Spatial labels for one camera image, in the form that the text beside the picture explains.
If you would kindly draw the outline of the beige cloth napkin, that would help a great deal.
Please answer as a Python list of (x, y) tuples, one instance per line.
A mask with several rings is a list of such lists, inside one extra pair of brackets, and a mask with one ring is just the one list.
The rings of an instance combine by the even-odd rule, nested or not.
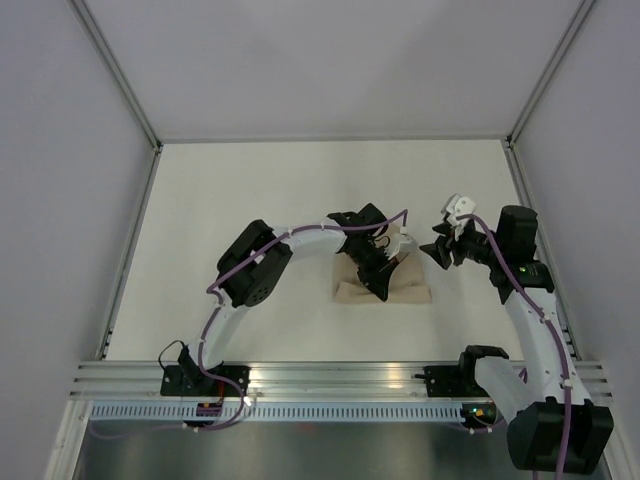
[[(398, 226), (391, 225), (378, 232), (357, 234), (355, 237), (370, 239), (377, 247), (384, 248), (386, 251), (389, 236), (398, 229)], [(357, 266), (347, 255), (349, 240), (333, 259), (331, 288), (334, 302), (345, 305), (381, 303), (411, 305), (431, 302), (431, 290), (426, 283), (422, 260), (416, 249), (409, 254), (396, 257), (399, 264), (391, 278), (389, 298), (386, 302), (382, 302), (359, 283), (356, 276)]]

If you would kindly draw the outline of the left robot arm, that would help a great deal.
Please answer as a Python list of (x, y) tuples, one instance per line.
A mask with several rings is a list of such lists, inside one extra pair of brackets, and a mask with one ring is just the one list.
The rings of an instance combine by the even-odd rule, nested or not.
[(217, 278), (206, 292), (216, 299), (199, 338), (182, 347), (178, 365), (183, 383), (195, 395), (212, 393), (220, 376), (215, 369), (233, 330), (249, 308), (268, 298), (285, 269), (298, 255), (344, 254), (356, 275), (376, 299), (389, 298), (390, 282), (399, 253), (376, 243), (395, 222), (406, 232), (406, 210), (387, 218), (373, 204), (360, 211), (330, 213), (321, 220), (276, 229), (263, 220), (252, 221), (218, 260)]

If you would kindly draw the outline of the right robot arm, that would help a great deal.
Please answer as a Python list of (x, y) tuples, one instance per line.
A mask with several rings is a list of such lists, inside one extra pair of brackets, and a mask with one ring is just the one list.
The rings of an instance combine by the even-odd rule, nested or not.
[(459, 388), (485, 391), (507, 424), (507, 448), (519, 470), (590, 475), (614, 429), (611, 411), (596, 405), (579, 377), (561, 332), (555, 285), (536, 257), (538, 215), (528, 207), (502, 208), (496, 228), (475, 213), (468, 197), (452, 196), (435, 226), (435, 242), (421, 246), (441, 268), (470, 260), (489, 269), (518, 335), (526, 374), (500, 347), (470, 345), (456, 371)]

